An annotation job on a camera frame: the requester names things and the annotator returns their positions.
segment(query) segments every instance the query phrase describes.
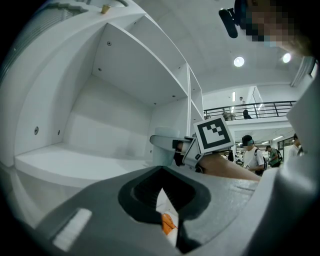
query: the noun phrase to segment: backpack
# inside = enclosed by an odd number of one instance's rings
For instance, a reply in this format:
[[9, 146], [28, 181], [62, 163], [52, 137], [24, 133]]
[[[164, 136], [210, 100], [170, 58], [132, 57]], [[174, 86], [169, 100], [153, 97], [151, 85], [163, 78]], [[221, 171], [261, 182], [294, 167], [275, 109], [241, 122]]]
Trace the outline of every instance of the backpack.
[[[259, 148], [257, 148], [255, 151], [254, 151], [254, 156], [255, 157], [257, 157], [257, 151], [259, 150]], [[268, 164], [267, 164], [267, 160], [265, 159], [265, 157], [264, 156], [262, 156], [263, 157], [263, 162], [264, 162], [264, 164], [263, 164], [263, 170], [256, 170], [255, 171], [255, 174], [256, 175], [259, 175], [259, 176], [262, 176], [262, 174], [264, 173], [264, 171], [267, 169], [267, 167], [268, 167]]]
[[275, 149], [275, 150], [276, 150], [276, 153], [278, 154], [278, 159], [279, 159], [279, 161], [282, 161], [282, 160], [283, 160], [283, 157], [282, 157], [280, 151], [279, 151], [278, 149]]

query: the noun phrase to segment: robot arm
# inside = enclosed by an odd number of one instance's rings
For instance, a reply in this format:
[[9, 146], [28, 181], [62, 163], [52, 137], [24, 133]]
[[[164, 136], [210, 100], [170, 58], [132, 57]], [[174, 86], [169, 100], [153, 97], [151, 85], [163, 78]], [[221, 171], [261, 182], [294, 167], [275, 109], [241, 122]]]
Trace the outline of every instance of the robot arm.
[[[222, 115], [210, 118], [194, 125], [195, 135], [193, 137], [166, 137], [152, 135], [150, 142], [155, 147], [168, 152], [180, 154], [182, 164], [198, 167], [199, 161], [213, 152], [228, 150], [234, 145], [233, 138]], [[178, 144], [183, 143], [182, 150], [177, 150]]]

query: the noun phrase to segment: white ceiling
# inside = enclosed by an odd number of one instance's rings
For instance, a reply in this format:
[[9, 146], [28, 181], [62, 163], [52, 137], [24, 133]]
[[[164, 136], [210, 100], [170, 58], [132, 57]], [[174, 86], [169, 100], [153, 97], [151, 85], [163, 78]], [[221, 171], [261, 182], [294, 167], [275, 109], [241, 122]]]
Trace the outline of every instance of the white ceiling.
[[273, 129], [258, 129], [258, 130], [241, 130], [235, 132], [235, 141], [241, 142], [242, 137], [245, 135], [252, 136], [255, 143], [262, 143], [273, 140], [279, 136], [290, 138], [295, 134], [292, 127], [287, 128], [273, 128]]
[[[228, 36], [218, 12], [221, 8], [233, 7], [235, 0], [134, 1], [179, 48], [199, 82], [203, 81], [200, 86], [204, 93], [222, 87], [248, 86], [248, 83], [290, 83], [299, 69], [300, 57], [294, 56], [284, 64], [281, 60], [284, 50], [252, 42], [241, 31], [236, 39]], [[245, 59], [240, 68], [233, 64], [238, 56]]]

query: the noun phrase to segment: black railing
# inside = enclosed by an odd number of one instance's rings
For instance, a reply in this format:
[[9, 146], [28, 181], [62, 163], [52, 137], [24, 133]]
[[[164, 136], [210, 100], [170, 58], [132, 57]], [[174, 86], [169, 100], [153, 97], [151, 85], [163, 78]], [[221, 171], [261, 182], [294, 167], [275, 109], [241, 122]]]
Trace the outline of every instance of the black railing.
[[226, 121], [285, 117], [296, 101], [274, 101], [206, 109], [204, 118], [223, 115]]

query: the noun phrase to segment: shelf board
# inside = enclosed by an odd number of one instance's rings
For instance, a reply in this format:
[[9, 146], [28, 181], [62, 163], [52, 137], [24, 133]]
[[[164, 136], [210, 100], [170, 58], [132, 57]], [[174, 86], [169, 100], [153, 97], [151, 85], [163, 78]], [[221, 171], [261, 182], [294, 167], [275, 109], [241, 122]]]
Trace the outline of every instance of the shelf board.
[[188, 96], [188, 91], [149, 48], [111, 23], [102, 33], [92, 74], [149, 106]]
[[143, 159], [104, 157], [65, 143], [15, 156], [17, 170], [43, 181], [78, 188], [149, 166]]
[[151, 18], [141, 17], [128, 32], [147, 46], [172, 72], [187, 63], [176, 45]]
[[202, 90], [198, 83], [198, 80], [189, 67], [189, 73], [190, 73], [190, 95], [191, 99], [193, 100], [196, 108], [199, 110], [199, 113], [202, 113], [204, 111], [204, 105], [203, 105], [203, 97], [202, 97]]
[[204, 115], [200, 113], [193, 100], [191, 100], [191, 123], [203, 121]]

